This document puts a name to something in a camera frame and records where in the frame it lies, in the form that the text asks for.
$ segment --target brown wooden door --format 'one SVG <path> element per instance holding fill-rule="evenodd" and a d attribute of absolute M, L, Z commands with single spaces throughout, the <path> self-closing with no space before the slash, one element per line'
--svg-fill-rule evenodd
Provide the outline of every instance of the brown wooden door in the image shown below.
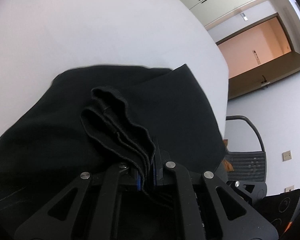
<path fill-rule="evenodd" d="M 228 99 L 259 89 L 299 70 L 300 54 L 291 51 L 281 57 L 230 78 Z"/>

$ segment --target white tabletop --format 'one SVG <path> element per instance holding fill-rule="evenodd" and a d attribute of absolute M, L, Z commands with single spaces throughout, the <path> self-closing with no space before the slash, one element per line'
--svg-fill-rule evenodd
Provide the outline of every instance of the white tabletop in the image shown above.
<path fill-rule="evenodd" d="M 227 64 L 179 0 L 0 0 L 0 135 L 67 69 L 184 63 L 223 135 Z"/>

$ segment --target silver screw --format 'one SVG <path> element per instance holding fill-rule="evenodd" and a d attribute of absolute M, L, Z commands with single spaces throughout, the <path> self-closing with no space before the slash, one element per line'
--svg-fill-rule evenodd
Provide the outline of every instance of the silver screw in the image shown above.
<path fill-rule="evenodd" d="M 120 164 L 119 164 L 119 167 L 120 167 L 121 169 L 125 169 L 125 168 L 128 167 L 128 165 L 127 165 L 126 163 L 120 163 Z"/>
<path fill-rule="evenodd" d="M 85 171 L 85 172 L 80 174 L 80 178 L 81 179 L 88 179 L 88 178 L 90 178 L 90 173 Z"/>
<path fill-rule="evenodd" d="M 176 166 L 176 163 L 174 163 L 174 162 L 166 162 L 166 166 L 168 168 L 174 168 Z"/>
<path fill-rule="evenodd" d="M 213 178 L 213 173 L 211 171 L 206 171 L 204 174 L 203 174 L 207 179 L 212 179 Z"/>

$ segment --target black garment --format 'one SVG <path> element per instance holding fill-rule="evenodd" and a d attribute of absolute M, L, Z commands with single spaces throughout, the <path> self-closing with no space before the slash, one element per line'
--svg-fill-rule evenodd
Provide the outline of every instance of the black garment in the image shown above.
<path fill-rule="evenodd" d="M 191 171 L 214 171 L 225 147 L 210 104 L 186 65 L 92 66 L 55 78 L 0 138 L 0 222 L 13 234 L 83 171 L 124 158 L 146 177 L 154 145 Z"/>

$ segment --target wall socket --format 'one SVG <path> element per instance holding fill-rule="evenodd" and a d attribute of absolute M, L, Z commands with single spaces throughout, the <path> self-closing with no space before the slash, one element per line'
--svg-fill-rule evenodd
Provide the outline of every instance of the wall socket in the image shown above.
<path fill-rule="evenodd" d="M 282 158 L 283 158 L 283 161 L 291 160 L 292 159 L 291 151 L 284 152 L 282 154 Z"/>
<path fill-rule="evenodd" d="M 292 190 L 294 190 L 294 185 L 292 185 L 292 186 L 290 186 L 290 187 L 286 187 L 286 188 L 284 189 L 284 192 L 289 192 L 289 191 L 292 191 Z"/>

